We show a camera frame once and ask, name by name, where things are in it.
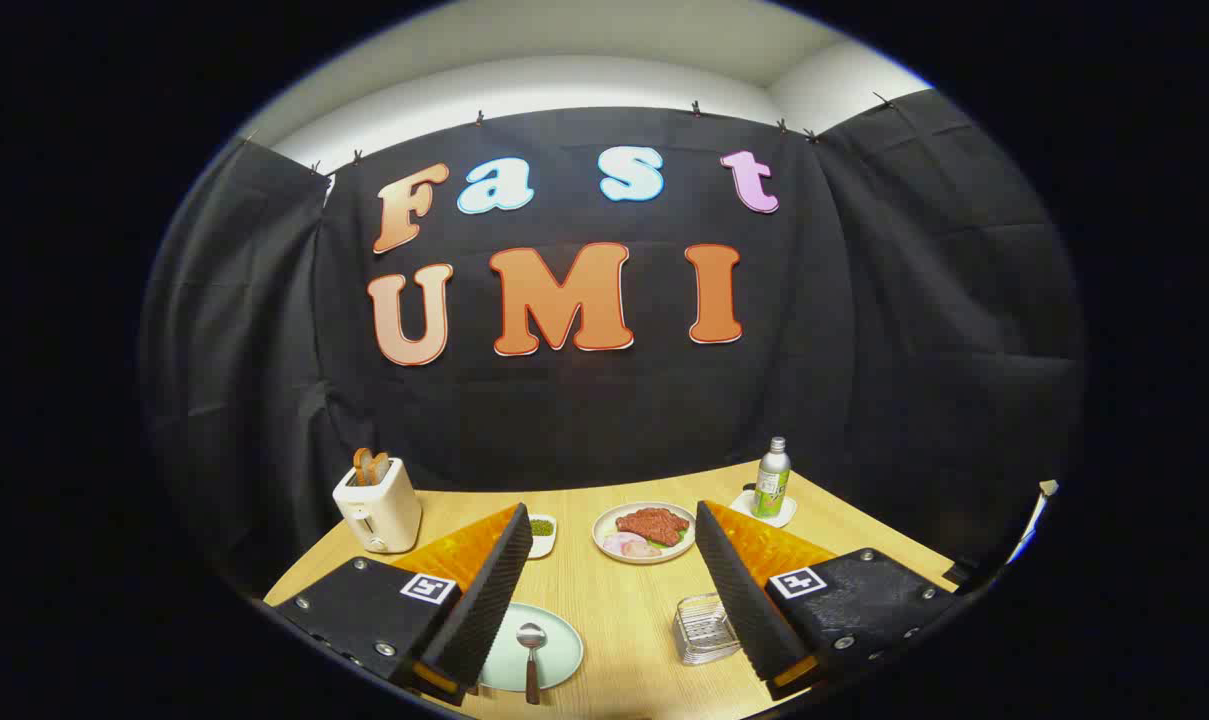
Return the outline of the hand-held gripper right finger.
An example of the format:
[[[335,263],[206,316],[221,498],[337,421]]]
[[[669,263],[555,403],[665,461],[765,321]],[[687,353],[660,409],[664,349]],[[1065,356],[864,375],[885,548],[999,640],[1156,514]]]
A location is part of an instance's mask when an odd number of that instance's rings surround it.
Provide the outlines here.
[[[698,503],[695,541],[773,699],[873,673],[958,606],[886,552],[837,554],[721,503]]]

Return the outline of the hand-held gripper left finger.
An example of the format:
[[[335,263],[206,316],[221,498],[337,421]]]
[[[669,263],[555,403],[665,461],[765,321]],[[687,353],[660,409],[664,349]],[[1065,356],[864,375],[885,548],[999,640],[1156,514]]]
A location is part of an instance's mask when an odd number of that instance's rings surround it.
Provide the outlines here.
[[[479,683],[532,539],[528,510],[514,503],[398,561],[352,557],[274,614],[383,683],[461,706]]]

